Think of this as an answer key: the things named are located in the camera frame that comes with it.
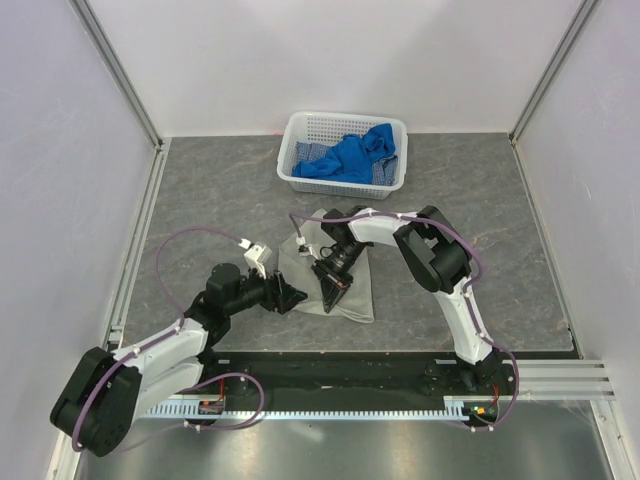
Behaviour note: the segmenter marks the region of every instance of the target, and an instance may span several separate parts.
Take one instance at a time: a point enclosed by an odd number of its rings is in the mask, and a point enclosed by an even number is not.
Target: white plastic basket
[[[364,135],[371,127],[390,123],[393,140],[396,144],[398,166],[391,186],[362,185],[359,183],[333,182],[311,178],[292,177],[291,172],[297,164],[296,144],[321,143],[333,146],[349,133]],[[389,194],[402,187],[407,171],[407,127],[400,120],[364,115],[346,115],[343,113],[298,112],[289,119],[284,131],[280,153],[278,154],[278,176],[298,192],[346,195],[360,198],[387,198]]]

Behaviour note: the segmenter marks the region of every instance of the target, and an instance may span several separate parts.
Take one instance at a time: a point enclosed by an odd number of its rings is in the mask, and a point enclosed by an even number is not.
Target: white bracket
[[[267,269],[264,262],[271,256],[271,249],[262,243],[256,243],[244,252],[244,259],[249,268],[255,268],[262,278],[267,278]]]

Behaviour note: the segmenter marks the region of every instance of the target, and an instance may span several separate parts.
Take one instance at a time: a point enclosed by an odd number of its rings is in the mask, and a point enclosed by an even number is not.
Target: gray cloth
[[[318,210],[313,216],[322,217],[325,213],[327,213],[326,210]],[[316,252],[319,252],[321,247],[330,247],[335,243],[329,235],[322,231],[319,222],[305,222],[300,227],[300,230],[307,243],[311,244]],[[309,298],[299,303],[294,310],[324,317],[346,317],[349,320],[360,323],[373,322],[371,273],[366,249],[349,270],[349,273],[353,276],[351,288],[329,313],[325,313],[322,308],[320,281],[311,271],[311,265],[314,260],[312,256],[300,256],[298,244],[296,243],[296,234],[293,234],[280,245],[278,270],[282,272],[287,283],[307,292],[309,295]]]

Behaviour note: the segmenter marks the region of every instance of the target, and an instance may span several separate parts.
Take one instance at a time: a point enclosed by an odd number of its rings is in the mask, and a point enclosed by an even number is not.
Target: gray marble surface
[[[292,232],[287,212],[346,210],[354,198],[294,192],[276,175],[280,137],[174,139],[160,186],[125,327],[125,343],[169,325],[176,313],[154,278],[163,237],[187,225],[214,225],[267,243],[277,252]],[[405,184],[374,208],[437,206],[480,251],[486,277],[476,299],[493,337],[516,350],[569,350],[571,340],[505,134],[409,136]],[[273,265],[276,256],[271,258]],[[235,315],[220,350],[450,350],[437,302],[411,277],[397,249],[370,249],[376,321],[259,307]],[[161,273],[187,306],[220,262],[243,265],[224,237],[187,233],[168,244]]]

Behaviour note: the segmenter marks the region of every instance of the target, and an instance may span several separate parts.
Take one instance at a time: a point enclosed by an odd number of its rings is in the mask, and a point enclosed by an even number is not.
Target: white wall
[[[639,18],[636,0],[600,2],[521,141],[578,341],[585,353],[609,367],[636,447]]]
[[[3,0],[0,65],[0,465],[35,480],[49,412],[102,340],[152,148],[65,0]]]
[[[166,136],[298,110],[509,131],[580,0],[91,0]]]

